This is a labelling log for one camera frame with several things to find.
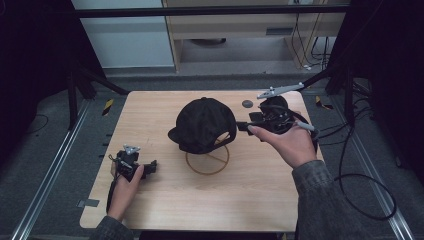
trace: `cap brim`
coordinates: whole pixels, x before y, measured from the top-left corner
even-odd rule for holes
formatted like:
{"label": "cap brim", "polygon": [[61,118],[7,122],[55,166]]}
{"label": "cap brim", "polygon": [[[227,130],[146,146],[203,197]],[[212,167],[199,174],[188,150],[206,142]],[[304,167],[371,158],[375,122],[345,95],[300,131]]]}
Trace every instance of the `cap brim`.
{"label": "cap brim", "polygon": [[177,128],[176,127],[173,128],[173,129],[171,129],[171,130],[169,130],[168,137],[169,137],[169,139],[171,139],[175,143],[180,144],[180,138],[178,137]]}

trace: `sleeve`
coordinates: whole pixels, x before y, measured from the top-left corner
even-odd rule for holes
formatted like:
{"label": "sleeve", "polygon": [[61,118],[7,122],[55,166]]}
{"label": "sleeve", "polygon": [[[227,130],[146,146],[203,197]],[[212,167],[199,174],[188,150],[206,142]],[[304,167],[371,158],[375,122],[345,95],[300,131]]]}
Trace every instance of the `sleeve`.
{"label": "sleeve", "polygon": [[90,236],[92,239],[134,240],[134,234],[116,219],[105,216]]}
{"label": "sleeve", "polygon": [[297,191],[300,239],[370,239],[321,160],[292,172]]}

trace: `wooden table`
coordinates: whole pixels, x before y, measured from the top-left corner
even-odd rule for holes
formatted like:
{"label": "wooden table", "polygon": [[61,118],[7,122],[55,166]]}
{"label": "wooden table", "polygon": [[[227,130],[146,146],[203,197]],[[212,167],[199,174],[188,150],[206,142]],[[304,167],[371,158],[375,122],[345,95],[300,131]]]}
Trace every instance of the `wooden table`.
{"label": "wooden table", "polygon": [[[298,194],[292,169],[267,143],[246,132],[237,132],[227,145],[230,160],[211,176],[195,173],[186,163],[186,154],[168,138],[180,110],[194,99],[215,98],[233,111],[237,121],[250,121],[257,112],[263,91],[139,91],[127,98],[109,147],[90,193],[97,207],[86,206],[80,224],[95,228],[105,216],[111,160],[123,144],[140,146],[140,164],[158,161],[156,173],[148,175],[139,187],[124,224],[131,229],[193,231],[293,232],[297,220]],[[298,92],[283,95],[289,108],[309,120]],[[251,100],[252,108],[244,108]],[[220,148],[211,154],[223,154]],[[189,155],[202,171],[215,170],[219,161],[207,155]]]}

